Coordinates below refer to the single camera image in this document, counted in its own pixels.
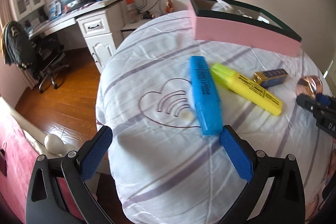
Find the right hand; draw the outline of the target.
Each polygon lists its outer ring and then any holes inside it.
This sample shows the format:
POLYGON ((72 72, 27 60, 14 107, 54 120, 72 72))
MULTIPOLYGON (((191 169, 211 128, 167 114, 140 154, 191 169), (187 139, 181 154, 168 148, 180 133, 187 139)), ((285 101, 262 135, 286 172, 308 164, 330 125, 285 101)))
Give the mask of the right hand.
POLYGON ((331 153, 329 168, 326 176, 326 186, 322 191, 323 210, 335 206, 335 150, 331 153))

